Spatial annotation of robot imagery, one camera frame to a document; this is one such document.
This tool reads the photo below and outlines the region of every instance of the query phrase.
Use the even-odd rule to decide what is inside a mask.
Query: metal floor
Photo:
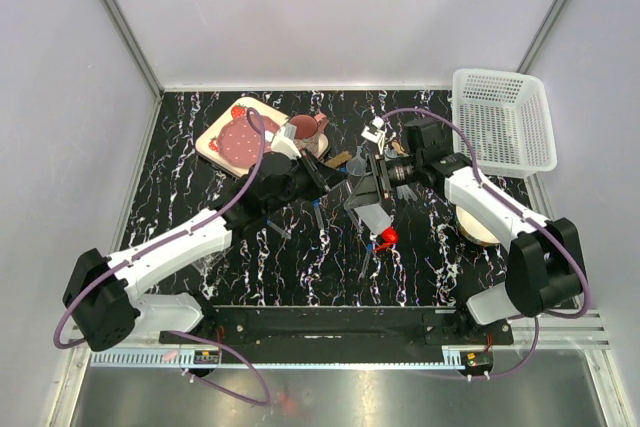
[[[498,366],[515,362],[499,352]],[[576,351],[538,351],[513,377],[454,382],[411,371],[265,372],[276,402],[251,407],[173,370],[90,368],[75,427],[146,426],[604,426],[585,360]],[[210,378],[260,396],[242,370]]]

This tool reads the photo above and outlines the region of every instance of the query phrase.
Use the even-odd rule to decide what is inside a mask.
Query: pink mug
[[[320,135],[329,125],[327,116],[322,113],[315,117],[295,115],[288,120],[288,123],[296,127],[293,143],[298,150],[307,149],[317,157],[320,149]]]

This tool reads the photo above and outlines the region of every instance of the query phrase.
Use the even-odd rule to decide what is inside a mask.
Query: plastic basket
[[[482,69],[453,74],[453,123],[471,140],[488,175],[524,179],[557,164],[549,104],[536,77]],[[469,155],[458,135],[456,152]]]

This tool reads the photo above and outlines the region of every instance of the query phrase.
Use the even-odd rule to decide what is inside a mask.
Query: gray wall
[[[640,0],[572,0],[532,74],[547,89],[557,216],[579,228],[595,302],[640,414]]]
[[[552,1],[118,0],[165,87],[238,90],[514,70]]]
[[[153,99],[99,0],[0,0],[0,423],[37,425],[77,255],[110,247]]]

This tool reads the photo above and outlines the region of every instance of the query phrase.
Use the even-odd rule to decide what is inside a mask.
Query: black marble table
[[[233,177],[195,151],[195,140],[236,99],[252,96],[286,114],[331,119],[331,154],[355,152],[363,125],[375,114],[421,107],[451,116],[447,91],[185,92],[166,94],[141,174],[123,240],[133,246],[179,225],[207,207]],[[409,114],[391,120],[402,134]],[[443,130],[445,135],[451,132]],[[528,205],[523,181],[494,179]],[[224,254],[201,259],[154,287],[156,293],[200,292],[216,305],[431,306],[455,305],[500,282],[505,252],[462,238],[452,206],[414,187],[417,202],[392,199],[384,207],[400,242],[374,254],[362,277],[368,231],[359,235],[342,208],[343,185],[320,201],[322,234],[310,202],[296,202],[271,216],[291,240],[264,226]]]

